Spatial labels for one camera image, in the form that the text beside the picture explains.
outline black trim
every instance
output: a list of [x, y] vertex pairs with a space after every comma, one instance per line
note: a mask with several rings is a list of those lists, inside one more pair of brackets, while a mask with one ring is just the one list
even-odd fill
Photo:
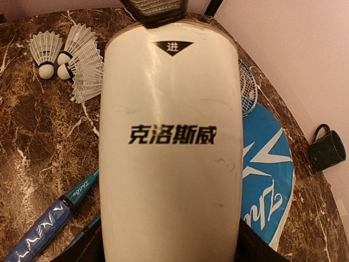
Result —
[[59, 199], [73, 212], [76, 210], [77, 206], [75, 206], [65, 195], [62, 195]]
[[62, 51], [61, 53], [67, 55], [70, 59], [73, 58], [73, 56], [71, 55], [71, 53], [67, 52], [67, 51]]
[[222, 2], [223, 0], [211, 0], [206, 8], [204, 15], [214, 16], [217, 13], [217, 10]]
[[52, 62], [50, 62], [50, 61], [45, 61], [45, 62], [39, 64], [39, 67], [44, 66], [44, 65], [46, 65], [46, 64], [50, 64], [50, 65], [53, 66], [53, 63], [52, 63]]
[[68, 71], [68, 74], [70, 75], [70, 78], [73, 78], [74, 77], [74, 74], [73, 72], [71, 71], [69, 65], [67, 63], [64, 64], [65, 65], [65, 68], [67, 69]]

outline shuttlecock cork base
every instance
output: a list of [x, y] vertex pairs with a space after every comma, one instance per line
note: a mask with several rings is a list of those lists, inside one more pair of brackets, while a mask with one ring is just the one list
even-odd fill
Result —
[[62, 80], [67, 80], [74, 77], [73, 72], [71, 71], [67, 63], [62, 64], [57, 70], [58, 77]]
[[39, 65], [39, 75], [42, 79], [50, 79], [53, 77], [53, 74], [55, 73], [55, 69], [53, 67], [53, 63], [46, 61], [44, 63], [41, 63]]
[[57, 63], [60, 66], [62, 64], [68, 63], [72, 58], [73, 56], [69, 52], [62, 51], [61, 54], [58, 56]]

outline chinese characters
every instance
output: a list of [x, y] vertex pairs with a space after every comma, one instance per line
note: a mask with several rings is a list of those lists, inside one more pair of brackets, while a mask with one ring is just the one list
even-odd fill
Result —
[[131, 129], [129, 144], [179, 144], [179, 145], [214, 145], [217, 134], [216, 126], [199, 127], [198, 125], [139, 125]]
[[170, 42], [167, 43], [167, 51], [169, 52], [178, 52], [178, 43], [177, 42]]

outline pink wall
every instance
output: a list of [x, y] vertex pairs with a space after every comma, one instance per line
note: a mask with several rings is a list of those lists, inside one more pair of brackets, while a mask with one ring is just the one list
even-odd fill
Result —
[[[216, 18], [280, 93], [308, 140], [327, 123], [349, 153], [349, 1], [225, 1]], [[325, 171], [349, 212], [349, 161]], [[342, 217], [349, 236], [349, 216]]]
[[[203, 14], [209, 1], [190, 0], [189, 11]], [[122, 4], [118, 0], [0, 0], [0, 14], [5, 13], [8, 21], [23, 16], [103, 7], [122, 7]]]

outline dark green mug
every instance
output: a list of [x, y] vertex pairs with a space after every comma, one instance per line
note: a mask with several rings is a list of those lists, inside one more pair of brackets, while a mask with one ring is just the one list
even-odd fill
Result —
[[[316, 140], [324, 128], [326, 135]], [[312, 144], [309, 146], [310, 161], [317, 171], [322, 171], [330, 166], [337, 165], [346, 159], [345, 148], [337, 132], [331, 130], [326, 124], [321, 124], [315, 131]]]

